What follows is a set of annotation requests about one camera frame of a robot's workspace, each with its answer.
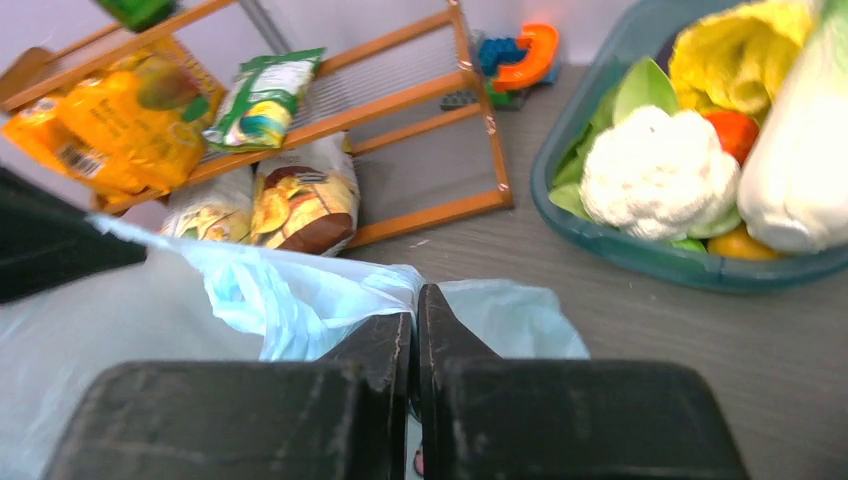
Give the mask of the light blue plastic bag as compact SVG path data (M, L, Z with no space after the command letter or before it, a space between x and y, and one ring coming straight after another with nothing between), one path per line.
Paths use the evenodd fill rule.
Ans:
M424 278L382 265L176 239L102 216L141 262L1 306L1 475L41 476L102 371L137 360L311 361L372 315L413 313Z

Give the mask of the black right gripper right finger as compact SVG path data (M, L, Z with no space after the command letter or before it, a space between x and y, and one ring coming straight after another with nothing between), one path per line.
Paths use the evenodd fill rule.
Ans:
M694 369L646 360L506 359L442 290L418 300L418 410L427 479L745 479Z

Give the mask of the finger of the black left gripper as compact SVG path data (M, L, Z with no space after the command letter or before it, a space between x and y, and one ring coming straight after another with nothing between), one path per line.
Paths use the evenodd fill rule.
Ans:
M146 257L144 246L101 232L81 209L1 169L3 304Z

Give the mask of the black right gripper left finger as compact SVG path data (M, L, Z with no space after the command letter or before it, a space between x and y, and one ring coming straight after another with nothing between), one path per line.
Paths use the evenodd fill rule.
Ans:
M90 385L48 479L401 479L412 319L312 362L150 361Z

